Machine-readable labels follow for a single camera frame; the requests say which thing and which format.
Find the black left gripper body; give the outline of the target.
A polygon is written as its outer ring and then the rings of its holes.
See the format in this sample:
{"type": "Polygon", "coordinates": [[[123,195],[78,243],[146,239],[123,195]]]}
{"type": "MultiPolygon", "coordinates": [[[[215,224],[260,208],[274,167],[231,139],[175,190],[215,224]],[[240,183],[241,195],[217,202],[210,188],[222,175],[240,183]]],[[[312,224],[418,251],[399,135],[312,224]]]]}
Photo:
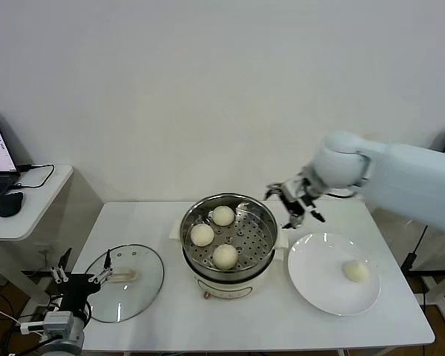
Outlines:
{"type": "Polygon", "coordinates": [[[72,274],[67,282],[58,284],[62,295],[59,310],[71,312],[73,316],[85,316],[88,297],[101,289],[99,282],[95,282],[92,274],[72,274]]]}

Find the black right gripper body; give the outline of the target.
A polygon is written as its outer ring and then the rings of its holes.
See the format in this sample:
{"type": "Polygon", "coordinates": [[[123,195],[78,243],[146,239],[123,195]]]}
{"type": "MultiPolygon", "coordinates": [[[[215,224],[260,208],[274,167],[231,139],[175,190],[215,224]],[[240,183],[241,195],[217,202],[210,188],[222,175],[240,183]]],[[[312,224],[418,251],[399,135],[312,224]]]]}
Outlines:
{"type": "Polygon", "coordinates": [[[302,222],[305,213],[306,207],[304,206],[301,200],[294,200],[288,202],[288,212],[289,212],[289,221],[290,222],[302,222]]]}

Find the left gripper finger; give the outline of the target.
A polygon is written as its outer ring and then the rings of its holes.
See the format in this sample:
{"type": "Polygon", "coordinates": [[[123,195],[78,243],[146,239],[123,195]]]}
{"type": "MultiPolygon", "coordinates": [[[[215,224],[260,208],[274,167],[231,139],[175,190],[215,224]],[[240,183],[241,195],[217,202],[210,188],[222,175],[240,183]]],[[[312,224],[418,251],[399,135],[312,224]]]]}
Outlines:
{"type": "Polygon", "coordinates": [[[56,283],[66,283],[69,280],[68,276],[66,275],[65,269],[67,267],[71,252],[72,248],[69,248],[65,252],[65,254],[60,257],[57,266],[53,266],[50,268],[50,272],[56,283]]]}
{"type": "Polygon", "coordinates": [[[88,281],[90,283],[105,283],[112,273],[111,264],[112,264],[111,250],[108,249],[107,252],[105,253],[105,260],[102,270],[99,273],[92,275],[88,279],[88,281]]]}

